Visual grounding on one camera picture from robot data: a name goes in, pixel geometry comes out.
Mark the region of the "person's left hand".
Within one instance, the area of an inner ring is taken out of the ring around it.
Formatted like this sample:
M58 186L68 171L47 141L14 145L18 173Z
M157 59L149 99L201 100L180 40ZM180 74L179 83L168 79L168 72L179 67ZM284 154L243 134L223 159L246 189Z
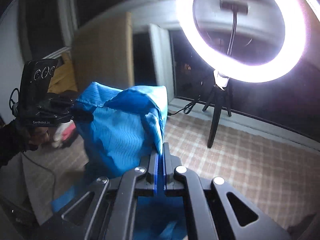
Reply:
M50 141L48 127L32 127L28 129L28 144L39 146Z

